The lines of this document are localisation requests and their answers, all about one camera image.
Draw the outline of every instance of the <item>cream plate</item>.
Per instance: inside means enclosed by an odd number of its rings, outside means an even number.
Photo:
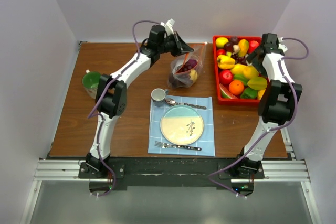
[[[192,107],[177,105],[168,109],[161,118],[160,129],[171,143],[188,145],[196,142],[203,133],[203,119]]]

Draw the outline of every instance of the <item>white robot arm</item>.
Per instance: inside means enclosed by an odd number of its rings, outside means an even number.
[[[245,158],[229,169],[233,177],[249,177],[256,173],[265,149],[277,129],[293,117],[295,103],[288,82],[295,90],[297,101],[302,93],[302,85],[294,83],[287,71],[283,61],[286,50],[286,46],[279,43],[276,34],[263,34],[260,46],[246,58],[260,73],[268,77],[269,84],[259,104],[258,125],[250,141],[237,156],[237,159],[243,155]]]
[[[103,169],[100,156],[103,160],[110,156],[113,130],[118,118],[127,106],[129,85],[141,73],[148,70],[160,58],[160,54],[170,52],[173,56],[179,56],[193,51],[173,30],[174,23],[175,21],[170,19],[167,23],[152,26],[147,44],[143,43],[140,51],[135,53],[128,63],[109,76],[106,74],[101,76],[96,97],[96,102],[101,100],[98,106],[100,116],[98,117],[95,140],[86,157],[86,163],[95,170],[101,171]],[[113,79],[115,81],[109,85],[108,83]],[[113,89],[114,93],[104,93],[106,86]]]

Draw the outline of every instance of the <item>wooden tabletop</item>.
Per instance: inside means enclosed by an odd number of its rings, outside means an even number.
[[[94,106],[81,84],[85,70],[110,74],[133,57],[134,44],[82,44],[58,124],[50,156],[85,156],[95,137],[97,118],[87,119]],[[128,88],[128,105],[114,129],[112,156],[157,156],[148,154],[150,94],[168,88],[167,77],[174,58],[163,54]],[[171,90],[171,95],[213,97],[217,157],[235,157],[250,140],[258,123],[257,108],[218,105],[212,45],[207,46],[204,72],[190,88]],[[287,157],[281,133],[273,137],[265,157]]]

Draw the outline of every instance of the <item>red tray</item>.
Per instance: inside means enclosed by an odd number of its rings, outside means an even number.
[[[217,97],[218,97],[218,103],[220,105],[229,105],[229,106],[258,106],[259,105],[259,100],[248,100],[248,99],[225,99],[222,98],[221,96],[221,89],[219,88],[219,72],[221,71],[221,69],[218,67],[217,65],[217,56],[216,56],[216,39],[219,37],[225,37],[230,39],[233,36],[219,36],[216,35],[213,37],[213,45],[214,45],[214,59],[215,59],[215,74],[216,74],[216,85],[217,85]],[[248,42],[250,42],[251,40],[255,40],[259,43],[261,43],[261,37],[239,37],[238,39],[245,39]]]

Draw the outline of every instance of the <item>white wall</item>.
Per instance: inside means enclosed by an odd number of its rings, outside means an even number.
[[[0,223],[19,223],[53,139],[76,41],[56,0],[0,0]]]
[[[310,48],[307,60],[286,61],[303,85],[299,111],[290,136],[299,158],[305,158],[324,223],[336,222],[336,6],[335,0],[291,0],[274,32],[297,37]],[[302,56],[298,44],[287,55]]]
[[[214,35],[261,35],[274,29],[290,0],[57,0],[79,40],[132,41],[141,19],[176,20],[182,38],[210,41]],[[149,26],[137,28],[139,39]]]

